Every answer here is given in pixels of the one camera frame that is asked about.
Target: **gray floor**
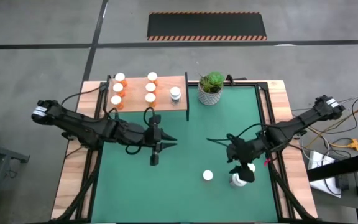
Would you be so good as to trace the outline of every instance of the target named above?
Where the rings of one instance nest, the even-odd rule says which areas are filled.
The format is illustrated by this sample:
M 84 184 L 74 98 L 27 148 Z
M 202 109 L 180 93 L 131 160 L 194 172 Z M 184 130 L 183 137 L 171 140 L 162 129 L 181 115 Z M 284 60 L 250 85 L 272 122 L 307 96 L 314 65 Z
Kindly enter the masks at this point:
M 0 0 L 0 44 L 90 43 L 101 2 Z M 151 11 L 260 11 L 269 40 L 358 40 L 358 0 L 110 0 L 99 42 L 145 42 Z M 0 223 L 48 220 L 67 142 L 58 128 L 35 124 L 30 115 L 37 100 L 62 101 L 79 91 L 88 52 L 0 50 L 0 145 L 31 154 L 28 164 L 12 165 L 19 175 L 7 179 L 0 194 Z M 150 71 L 188 72 L 190 79 L 198 79 L 213 70 L 248 79 L 282 79 L 291 107 L 305 108 L 323 94 L 337 100 L 357 96 L 358 45 L 98 49 L 90 80 Z M 72 99 L 66 106 L 73 109 L 75 104 Z M 342 129 L 353 125 L 348 121 Z M 305 142 L 313 137 L 307 134 Z M 358 139 L 358 128 L 327 137 Z M 314 148 L 324 151 L 321 143 Z M 357 221 L 354 209 L 329 203 L 330 196 L 320 192 L 313 195 L 323 220 Z M 347 205 L 352 199 L 345 200 Z

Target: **small white jar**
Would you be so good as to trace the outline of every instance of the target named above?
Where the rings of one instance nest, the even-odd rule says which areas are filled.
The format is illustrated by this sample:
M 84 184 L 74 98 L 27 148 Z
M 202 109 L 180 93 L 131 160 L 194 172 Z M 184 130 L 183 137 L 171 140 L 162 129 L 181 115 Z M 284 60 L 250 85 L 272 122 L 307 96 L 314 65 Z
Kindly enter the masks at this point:
M 254 164 L 247 164 L 247 165 L 252 172 L 255 172 L 256 167 Z M 246 181 L 243 181 L 240 179 L 239 174 L 231 175 L 230 179 L 229 179 L 229 183 L 233 187 L 243 187 L 243 186 L 245 186 L 245 184 L 247 184 Z
M 180 103 L 181 93 L 179 87 L 172 87 L 170 92 L 171 92 L 171 102 L 173 104 Z

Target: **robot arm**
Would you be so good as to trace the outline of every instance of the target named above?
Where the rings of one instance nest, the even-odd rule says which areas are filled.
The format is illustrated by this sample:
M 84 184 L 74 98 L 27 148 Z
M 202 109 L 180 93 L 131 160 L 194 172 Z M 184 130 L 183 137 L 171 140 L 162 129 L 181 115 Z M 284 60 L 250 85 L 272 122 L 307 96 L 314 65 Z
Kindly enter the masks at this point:
M 88 149 L 96 149 L 103 142 L 116 142 L 125 146 L 137 146 L 152 148 L 150 165 L 158 164 L 158 154 L 165 148 L 176 145 L 176 143 L 161 143 L 161 140 L 176 141 L 175 138 L 164 133 L 158 128 L 161 116 L 155 115 L 153 108 L 147 108 L 153 112 L 153 116 L 147 123 L 145 130 L 141 125 L 128 123 L 116 116 L 115 119 L 93 119 L 83 114 L 70 111 L 55 100 L 40 100 L 32 113 L 32 120 L 42 125 L 54 125 L 65 132 L 62 136 L 75 136 L 81 145 Z
M 231 142 L 226 149 L 227 162 L 238 160 L 241 163 L 241 166 L 236 166 L 230 173 L 238 173 L 240 179 L 253 182 L 254 173 L 249 170 L 248 163 L 252 163 L 254 159 L 266 152 L 284 150 L 294 135 L 301 134 L 304 129 L 317 121 L 340 118 L 344 109 L 334 98 L 323 95 L 316 99 L 312 109 L 290 121 L 273 125 L 261 124 L 262 130 L 256 134 L 255 139 L 245 141 L 240 138 L 240 135 L 227 134 L 227 139 Z

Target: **floor mat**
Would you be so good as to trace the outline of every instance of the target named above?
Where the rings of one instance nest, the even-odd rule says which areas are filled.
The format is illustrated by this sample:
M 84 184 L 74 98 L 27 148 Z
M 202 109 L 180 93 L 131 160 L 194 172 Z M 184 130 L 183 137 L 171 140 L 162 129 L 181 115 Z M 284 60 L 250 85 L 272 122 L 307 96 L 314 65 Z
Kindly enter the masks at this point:
M 149 41 L 267 40 L 259 12 L 152 12 Z

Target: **green table surface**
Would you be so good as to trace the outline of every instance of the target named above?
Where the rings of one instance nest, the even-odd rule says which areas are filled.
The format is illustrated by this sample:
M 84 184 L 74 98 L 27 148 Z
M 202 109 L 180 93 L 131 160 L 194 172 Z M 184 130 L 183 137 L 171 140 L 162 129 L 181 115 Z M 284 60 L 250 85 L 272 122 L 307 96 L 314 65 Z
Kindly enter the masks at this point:
M 259 123 L 254 87 L 225 87 L 220 101 L 205 106 L 197 88 L 189 88 L 190 120 L 184 111 L 158 111 L 160 127 L 178 139 L 160 153 L 160 164 L 149 165 L 150 148 L 136 155 L 125 146 L 105 143 L 94 200 L 92 222 L 276 222 L 270 174 L 264 158 L 256 159 L 255 182 L 229 185 L 226 148 L 206 138 L 225 138 Z M 144 124 L 143 112 L 121 113 L 128 122 Z M 256 126 L 243 134 L 252 139 Z M 213 179 L 202 178 L 205 170 Z

